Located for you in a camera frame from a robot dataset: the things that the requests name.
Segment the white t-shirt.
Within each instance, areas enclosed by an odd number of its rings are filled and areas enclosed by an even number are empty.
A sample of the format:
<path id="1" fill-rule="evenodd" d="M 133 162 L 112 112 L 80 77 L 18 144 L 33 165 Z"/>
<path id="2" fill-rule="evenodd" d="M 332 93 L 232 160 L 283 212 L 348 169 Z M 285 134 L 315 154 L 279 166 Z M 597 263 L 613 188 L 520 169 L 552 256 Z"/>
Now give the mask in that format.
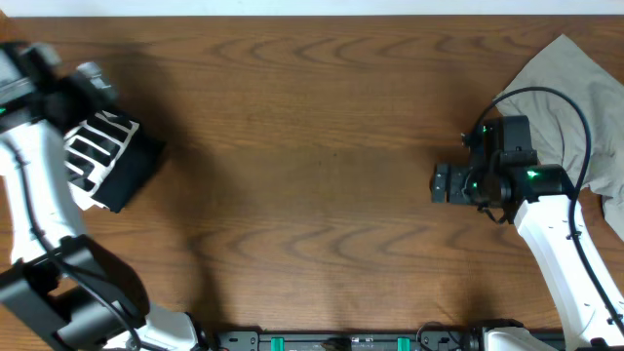
<path id="1" fill-rule="evenodd" d="M 81 210 L 97 206 L 113 211 L 114 200 L 103 200 L 102 188 L 139 127 L 131 118 L 102 110 L 65 134 L 68 185 Z"/>

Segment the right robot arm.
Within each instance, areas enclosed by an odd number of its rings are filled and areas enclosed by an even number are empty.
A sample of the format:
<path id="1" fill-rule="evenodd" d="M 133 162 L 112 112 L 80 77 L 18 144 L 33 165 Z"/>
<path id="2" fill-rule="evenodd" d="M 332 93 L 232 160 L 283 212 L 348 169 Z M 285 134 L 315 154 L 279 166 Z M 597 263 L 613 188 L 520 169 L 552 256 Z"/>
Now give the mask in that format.
<path id="1" fill-rule="evenodd" d="M 572 185 L 559 166 L 501 168 L 437 165 L 435 203 L 499 208 L 534 256 L 563 327 L 567 350 L 620 350 L 623 295 L 584 225 Z"/>

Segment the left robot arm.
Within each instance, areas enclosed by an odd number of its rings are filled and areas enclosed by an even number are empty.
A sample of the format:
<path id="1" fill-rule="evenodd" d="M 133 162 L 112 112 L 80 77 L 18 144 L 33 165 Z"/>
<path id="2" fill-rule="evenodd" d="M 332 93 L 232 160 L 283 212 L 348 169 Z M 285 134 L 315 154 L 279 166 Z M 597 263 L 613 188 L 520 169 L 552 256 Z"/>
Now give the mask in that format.
<path id="1" fill-rule="evenodd" d="M 96 64 L 63 77 L 58 64 L 42 43 L 1 46 L 1 176 L 14 232 L 2 304 L 55 350 L 207 349 L 193 318 L 152 303 L 82 217 L 123 209 L 163 143 L 117 107 Z"/>

